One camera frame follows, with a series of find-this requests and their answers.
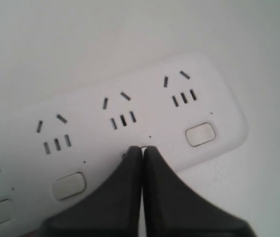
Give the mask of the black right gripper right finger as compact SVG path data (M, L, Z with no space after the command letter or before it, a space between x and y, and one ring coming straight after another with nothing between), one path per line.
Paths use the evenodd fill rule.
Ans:
M188 187L159 150L143 155L143 205L148 237L254 237L249 223Z

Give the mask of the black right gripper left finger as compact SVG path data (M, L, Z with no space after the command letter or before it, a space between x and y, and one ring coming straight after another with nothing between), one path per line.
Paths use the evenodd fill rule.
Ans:
M44 221L38 236L138 236L142 161L141 148L131 146L115 171L94 192Z

